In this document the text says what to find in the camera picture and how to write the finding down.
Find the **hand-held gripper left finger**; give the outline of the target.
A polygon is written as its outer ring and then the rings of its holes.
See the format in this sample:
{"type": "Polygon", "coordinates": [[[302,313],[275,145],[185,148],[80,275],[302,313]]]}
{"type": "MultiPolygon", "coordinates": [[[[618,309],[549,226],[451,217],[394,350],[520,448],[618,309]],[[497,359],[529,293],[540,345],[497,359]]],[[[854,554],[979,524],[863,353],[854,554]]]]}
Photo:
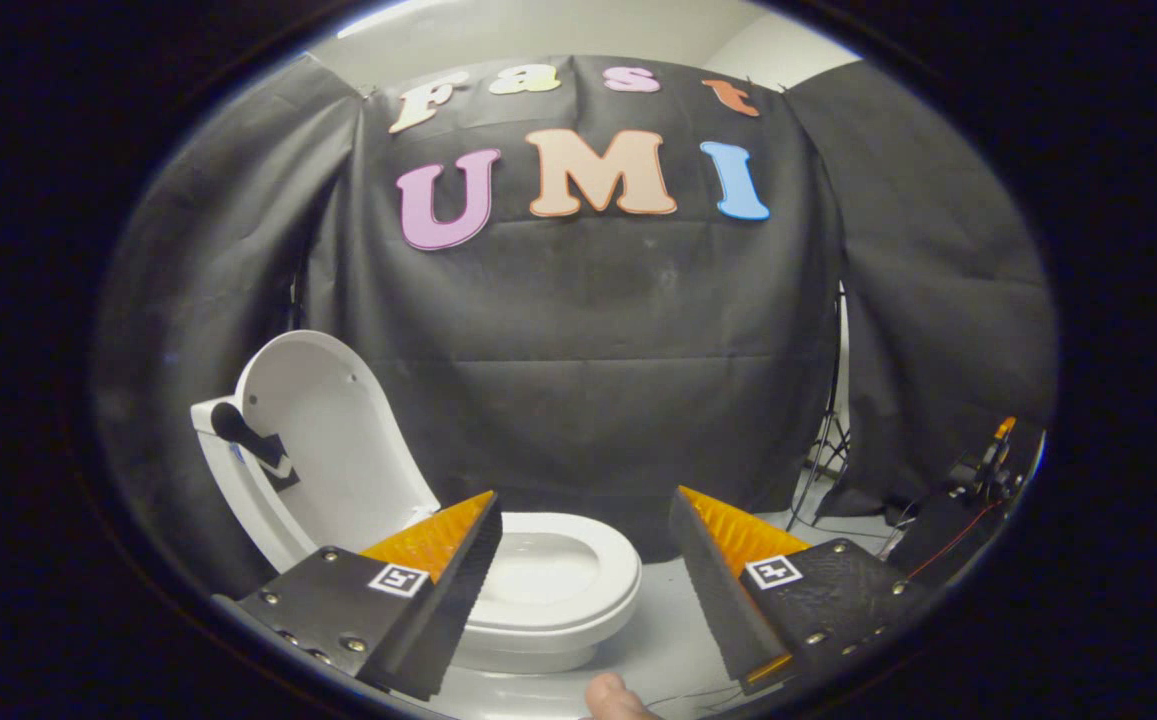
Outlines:
{"type": "Polygon", "coordinates": [[[318,671],[432,700],[462,642],[502,538],[487,491],[351,552],[326,544],[218,607],[318,671]]]}

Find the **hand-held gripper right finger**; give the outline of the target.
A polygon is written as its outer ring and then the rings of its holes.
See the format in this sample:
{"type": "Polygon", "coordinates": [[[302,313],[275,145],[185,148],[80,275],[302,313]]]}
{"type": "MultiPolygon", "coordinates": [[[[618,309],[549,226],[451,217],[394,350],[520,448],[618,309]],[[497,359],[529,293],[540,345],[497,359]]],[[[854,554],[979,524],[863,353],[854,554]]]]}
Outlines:
{"type": "Polygon", "coordinates": [[[725,673],[746,695],[834,678],[924,611],[924,588],[852,539],[808,544],[680,486],[669,528],[725,673]]]}

